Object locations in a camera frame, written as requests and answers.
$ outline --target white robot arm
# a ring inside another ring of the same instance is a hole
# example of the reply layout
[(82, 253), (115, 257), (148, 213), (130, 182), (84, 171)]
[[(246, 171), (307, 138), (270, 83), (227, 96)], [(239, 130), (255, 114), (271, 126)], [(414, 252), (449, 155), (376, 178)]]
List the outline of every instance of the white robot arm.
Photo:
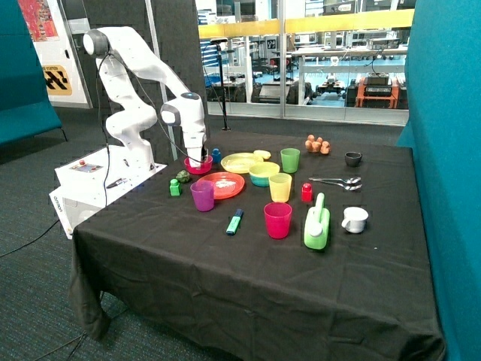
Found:
[(131, 166), (152, 168), (150, 143), (139, 132), (156, 123), (156, 111), (135, 92), (126, 68), (138, 77), (166, 85), (175, 99), (163, 104), (161, 118), (169, 126), (181, 126), (184, 144), (192, 167), (200, 166), (206, 141), (204, 108), (201, 97), (191, 93), (179, 77), (147, 46), (130, 27), (93, 29), (83, 36), (86, 52), (97, 58), (100, 77), (109, 98), (124, 111), (107, 119), (109, 133), (129, 149)]

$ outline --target small yellow dish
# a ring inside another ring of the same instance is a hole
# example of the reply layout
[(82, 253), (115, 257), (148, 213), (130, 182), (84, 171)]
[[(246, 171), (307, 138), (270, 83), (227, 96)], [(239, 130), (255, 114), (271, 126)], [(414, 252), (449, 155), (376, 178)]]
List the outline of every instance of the small yellow dish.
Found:
[(266, 150), (254, 150), (254, 154), (257, 156), (261, 156), (264, 160), (271, 158), (271, 154)]

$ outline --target purple cup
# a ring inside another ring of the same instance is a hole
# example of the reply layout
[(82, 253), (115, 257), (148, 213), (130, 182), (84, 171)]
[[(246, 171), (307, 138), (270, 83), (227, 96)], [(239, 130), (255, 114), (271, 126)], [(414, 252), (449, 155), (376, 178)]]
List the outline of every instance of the purple cup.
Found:
[(207, 212), (213, 208), (213, 183), (208, 180), (197, 181), (190, 186), (195, 207), (200, 212)]

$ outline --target plastic cup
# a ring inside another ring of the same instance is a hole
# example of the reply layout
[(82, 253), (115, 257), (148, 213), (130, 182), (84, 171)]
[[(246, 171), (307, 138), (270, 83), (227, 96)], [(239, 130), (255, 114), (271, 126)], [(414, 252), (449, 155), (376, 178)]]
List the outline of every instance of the plastic cup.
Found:
[(292, 176), (286, 173), (277, 173), (269, 177), (272, 202), (287, 202), (291, 194)]
[(264, 207), (265, 227), (271, 238), (282, 239), (289, 234), (292, 207), (286, 203), (269, 203)]
[(286, 148), (280, 151), (280, 158), (283, 163), (285, 173), (296, 173), (299, 166), (299, 156), (301, 151), (295, 148)]
[(200, 212), (207, 212), (213, 208), (213, 183), (210, 181), (197, 181), (190, 186), (195, 207)]

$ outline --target glass window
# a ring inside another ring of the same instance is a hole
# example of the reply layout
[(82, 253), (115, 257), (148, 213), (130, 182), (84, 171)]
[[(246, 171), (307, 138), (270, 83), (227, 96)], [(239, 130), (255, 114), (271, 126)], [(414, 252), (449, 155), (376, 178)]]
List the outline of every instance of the glass window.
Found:
[(201, 43), (209, 112), (221, 114), (226, 102), (237, 115), (406, 123), (415, 0), (210, 3), (199, 11), (210, 32), (199, 32), (231, 36), (221, 52), (222, 81), (219, 54), (210, 39)]

